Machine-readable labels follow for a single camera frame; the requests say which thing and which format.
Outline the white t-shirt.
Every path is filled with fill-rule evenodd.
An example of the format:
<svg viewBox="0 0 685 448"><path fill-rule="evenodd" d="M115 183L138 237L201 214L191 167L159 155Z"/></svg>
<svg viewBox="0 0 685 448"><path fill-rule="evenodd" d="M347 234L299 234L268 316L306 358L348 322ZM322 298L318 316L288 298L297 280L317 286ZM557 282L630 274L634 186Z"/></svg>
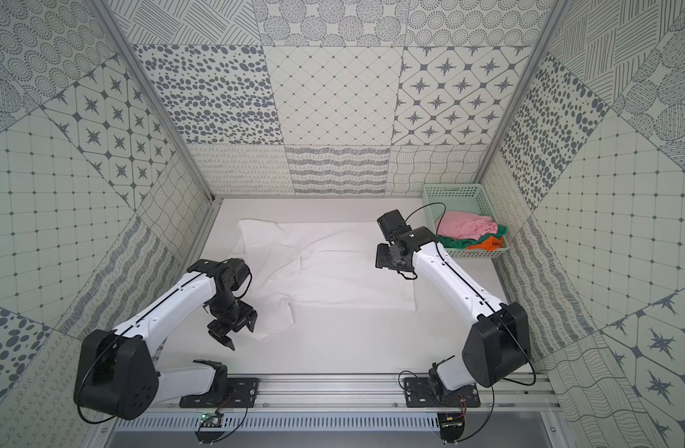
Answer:
<svg viewBox="0 0 685 448"><path fill-rule="evenodd" d="M413 284L375 266L383 241L373 221L280 223L239 220L234 256L252 272L245 300L257 311L251 338L294 325L295 305L344 309L416 308Z"/></svg>

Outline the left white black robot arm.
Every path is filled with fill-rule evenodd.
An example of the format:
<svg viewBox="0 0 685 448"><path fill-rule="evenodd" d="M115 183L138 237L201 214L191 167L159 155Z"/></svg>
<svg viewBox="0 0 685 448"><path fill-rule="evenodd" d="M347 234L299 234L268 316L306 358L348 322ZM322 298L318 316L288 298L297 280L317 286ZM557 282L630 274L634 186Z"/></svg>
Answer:
<svg viewBox="0 0 685 448"><path fill-rule="evenodd" d="M198 309L212 320L216 342L234 348L231 332L254 330L255 309L243 302L252 282L243 259L199 259L169 291L113 330L94 330L82 342L73 401L79 413L134 420L150 405L178 399L183 407L221 407L234 401L227 367L193 360L190 367L159 371L153 356L170 334Z"/></svg>

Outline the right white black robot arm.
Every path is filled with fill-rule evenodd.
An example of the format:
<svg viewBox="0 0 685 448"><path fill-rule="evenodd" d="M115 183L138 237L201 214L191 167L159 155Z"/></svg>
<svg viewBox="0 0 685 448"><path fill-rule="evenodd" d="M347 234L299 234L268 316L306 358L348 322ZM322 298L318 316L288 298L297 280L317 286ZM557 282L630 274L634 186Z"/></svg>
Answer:
<svg viewBox="0 0 685 448"><path fill-rule="evenodd" d="M462 351L436 363L430 388L443 397L465 386L491 388L531 364L528 316L520 304L505 304L476 282L426 227L402 224L382 229L375 267L426 278L460 315L467 332Z"/></svg>

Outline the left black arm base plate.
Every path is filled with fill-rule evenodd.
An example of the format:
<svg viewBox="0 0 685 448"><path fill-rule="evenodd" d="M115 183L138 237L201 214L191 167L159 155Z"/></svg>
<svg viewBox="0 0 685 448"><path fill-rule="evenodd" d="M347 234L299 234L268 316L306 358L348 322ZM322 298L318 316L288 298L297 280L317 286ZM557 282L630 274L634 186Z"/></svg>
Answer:
<svg viewBox="0 0 685 448"><path fill-rule="evenodd" d="M227 377L215 380L210 390L201 395L182 397L179 407L194 408L253 408L258 397L260 378Z"/></svg>

